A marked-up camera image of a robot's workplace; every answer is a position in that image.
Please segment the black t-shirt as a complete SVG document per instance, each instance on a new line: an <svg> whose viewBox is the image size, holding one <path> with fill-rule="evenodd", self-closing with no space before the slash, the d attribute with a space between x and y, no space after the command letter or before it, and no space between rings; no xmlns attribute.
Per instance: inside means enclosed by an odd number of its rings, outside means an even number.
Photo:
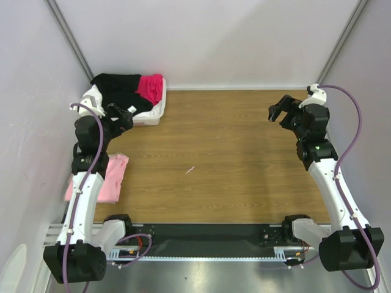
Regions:
<svg viewBox="0 0 391 293"><path fill-rule="evenodd" d="M102 94L101 104L104 110L114 103L122 110L128 110L131 106L135 107L136 111L133 114L137 115L153 109L151 101L136 93L140 79L139 74L101 73L95 76L90 84L96 85Z"/></svg>

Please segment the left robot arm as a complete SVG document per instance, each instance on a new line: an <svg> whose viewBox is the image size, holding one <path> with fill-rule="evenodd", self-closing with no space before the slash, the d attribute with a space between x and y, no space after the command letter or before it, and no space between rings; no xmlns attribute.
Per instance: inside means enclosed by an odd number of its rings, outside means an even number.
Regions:
<svg viewBox="0 0 391 293"><path fill-rule="evenodd" d="M127 214L109 216L99 232L92 232L109 163L108 145L133 127L133 115L114 103L101 115L82 103L73 103L70 108L86 110L74 123L77 142L71 163L71 198L57 240L43 251L53 277L65 286L102 280L115 245L129 244L134 239L134 228Z"/></svg>

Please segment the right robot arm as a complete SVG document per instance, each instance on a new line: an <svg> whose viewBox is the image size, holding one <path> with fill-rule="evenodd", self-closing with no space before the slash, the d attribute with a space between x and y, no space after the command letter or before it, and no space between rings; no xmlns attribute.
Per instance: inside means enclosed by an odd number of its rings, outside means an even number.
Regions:
<svg viewBox="0 0 391 293"><path fill-rule="evenodd" d="M282 112L286 116L280 125L295 134L298 158L316 182L331 221L330 229L326 229L307 215L289 215L283 221L282 240L288 245L299 241L309 244L329 272L372 268L384 234L380 228L371 227L359 211L337 167L337 152L326 138L329 109L313 103L304 106L285 95L269 107L269 121L275 121Z"/></svg>

